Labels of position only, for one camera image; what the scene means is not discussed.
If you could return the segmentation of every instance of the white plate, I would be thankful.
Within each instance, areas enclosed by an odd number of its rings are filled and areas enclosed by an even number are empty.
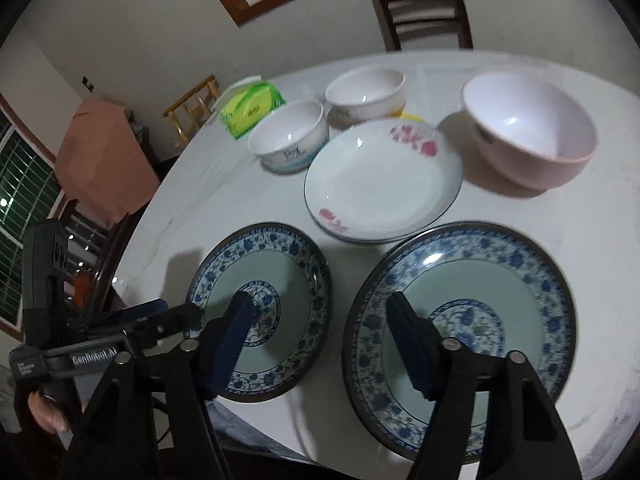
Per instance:
[[[360,124],[329,142],[306,174],[305,201],[332,235],[386,242],[437,220],[462,179],[462,159],[443,134],[392,118]]]

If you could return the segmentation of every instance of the screw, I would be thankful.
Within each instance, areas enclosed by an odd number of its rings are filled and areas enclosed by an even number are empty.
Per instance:
[[[180,350],[183,352],[194,351],[198,347],[198,342],[195,339],[185,339],[180,343]]]
[[[131,361],[131,354],[129,352],[120,352],[113,359],[116,364],[123,365]]]
[[[460,343],[460,341],[452,337],[447,337],[442,342],[442,346],[444,346],[444,348],[446,348],[447,350],[451,350],[453,352],[455,352],[456,350],[460,350],[462,348],[462,344]]]
[[[524,364],[527,360],[525,355],[522,352],[518,352],[517,350],[510,352],[509,359],[511,359],[514,363],[518,365]]]

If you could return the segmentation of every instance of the person's hand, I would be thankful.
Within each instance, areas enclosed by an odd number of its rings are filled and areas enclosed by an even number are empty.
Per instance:
[[[68,431],[69,422],[62,411],[40,392],[31,392],[27,401],[37,425],[50,434]]]

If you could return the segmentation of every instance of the white bowl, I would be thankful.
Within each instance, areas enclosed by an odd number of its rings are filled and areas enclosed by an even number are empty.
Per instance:
[[[462,101],[479,151],[494,169],[530,189],[574,179],[598,145],[587,112],[565,92],[534,76],[487,72],[467,82]]]
[[[290,173],[311,164],[329,139],[329,125],[318,100],[276,108],[255,125],[249,150],[270,170]]]
[[[338,115],[354,123],[399,116],[406,104],[404,80],[404,72],[393,68],[357,68],[335,79],[324,98]]]

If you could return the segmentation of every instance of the white marble table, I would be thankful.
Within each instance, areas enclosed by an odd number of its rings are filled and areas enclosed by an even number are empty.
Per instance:
[[[540,243],[574,294],[578,342],[558,401],[585,478],[603,473],[640,419],[640,100],[599,78],[507,54],[423,51],[350,59],[274,80],[288,100],[321,95],[345,70],[365,64],[405,70],[407,112],[419,114],[462,149],[466,181],[438,223],[499,222]],[[474,73],[511,66],[537,73],[591,114],[601,143],[583,174],[535,195],[512,186],[478,159],[458,114]],[[115,288],[137,304],[184,301],[200,262],[223,238],[262,221],[292,224],[324,253],[334,279],[334,314],[318,361],[290,392],[268,402],[225,406],[258,430],[317,462],[368,480],[401,479],[410,463],[380,446],[349,404],[340,371],[341,336],[360,285],[389,246],[347,244],[320,230],[306,211],[305,172],[267,173],[215,120],[170,171],[117,270]],[[473,478],[476,465],[461,478]]]

